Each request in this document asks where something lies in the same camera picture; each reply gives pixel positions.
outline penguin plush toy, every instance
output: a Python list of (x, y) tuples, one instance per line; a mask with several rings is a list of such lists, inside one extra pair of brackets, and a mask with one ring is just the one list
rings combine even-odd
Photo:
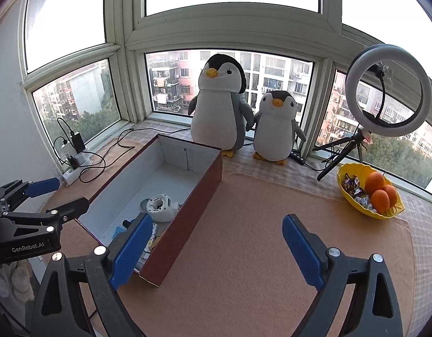
[(188, 108), (188, 115), (195, 111), (191, 137), (197, 143), (222, 148), (223, 155), (231, 157), (243, 146), (246, 127), (253, 126), (253, 111), (242, 95), (246, 90), (244, 70), (236, 59), (215, 54), (200, 73), (199, 89)]
[(267, 92), (255, 114), (255, 137), (253, 157), (285, 164), (291, 153), (295, 134), (306, 141), (303, 131), (295, 121), (297, 103), (287, 91)]

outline sky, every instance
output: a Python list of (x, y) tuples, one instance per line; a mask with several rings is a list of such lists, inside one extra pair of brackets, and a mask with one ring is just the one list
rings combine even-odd
[[(318, 10), (318, 0), (146, 2), (148, 15), (177, 7), (215, 2), (275, 3)], [(408, 50), (432, 78), (432, 23), (416, 0), (342, 0), (342, 22), (385, 43)], [(64, 55), (103, 42), (102, 0), (46, 0), (26, 35), (28, 69), (33, 71)]]

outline open box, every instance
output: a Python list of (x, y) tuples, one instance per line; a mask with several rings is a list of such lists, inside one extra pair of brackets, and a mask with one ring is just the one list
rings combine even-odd
[(141, 212), (141, 201), (165, 193), (181, 204), (169, 223), (158, 223), (159, 242), (139, 275), (160, 286), (222, 179), (221, 151), (156, 135), (108, 181), (80, 223), (108, 245), (124, 220)]

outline yellow bowl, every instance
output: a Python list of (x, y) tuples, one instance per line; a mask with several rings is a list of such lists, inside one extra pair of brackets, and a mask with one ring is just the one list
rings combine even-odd
[[(400, 214), (402, 211), (404, 211), (404, 205), (400, 199), (400, 195), (397, 192), (397, 203), (391, 207), (384, 215), (374, 213), (370, 211), (369, 209), (365, 209), (361, 206), (361, 204), (357, 203), (354, 198), (352, 198), (342, 187), (341, 181), (345, 178), (345, 174), (347, 173), (350, 177), (356, 176), (359, 178), (360, 187), (363, 189), (365, 185), (365, 179), (367, 176), (375, 172), (372, 167), (369, 165), (365, 165), (363, 163), (346, 163), (343, 164), (338, 169), (338, 185), (341, 188), (341, 192), (344, 195), (344, 197), (347, 199), (347, 201), (357, 210), (359, 210), (361, 213), (370, 216), (372, 218), (376, 219), (389, 219), (397, 214)], [(385, 185), (391, 185), (390, 181), (387, 178), (384, 178), (384, 184)]]

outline blue gripper pad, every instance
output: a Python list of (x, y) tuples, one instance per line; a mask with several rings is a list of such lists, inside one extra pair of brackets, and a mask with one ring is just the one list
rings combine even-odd
[(37, 181), (28, 184), (26, 189), (24, 190), (24, 195), (28, 196), (29, 198), (35, 198), (45, 193), (50, 193), (58, 190), (59, 187), (60, 180), (54, 177), (48, 180)]
[(325, 284), (322, 278), (321, 261), (289, 215), (283, 219), (282, 230), (283, 238), (288, 244), (306, 283), (320, 291)]
[[(147, 245), (150, 237), (152, 236), (152, 228), (154, 223), (150, 215), (144, 215), (141, 222), (136, 226), (135, 230), (128, 236), (127, 241), (122, 245), (120, 251), (113, 259), (112, 275), (110, 277), (110, 284), (115, 290), (120, 285), (129, 281), (136, 263), (138, 262), (141, 253)], [(131, 228), (116, 236), (112, 241), (117, 241), (118, 237), (125, 236), (125, 233), (130, 231)]]

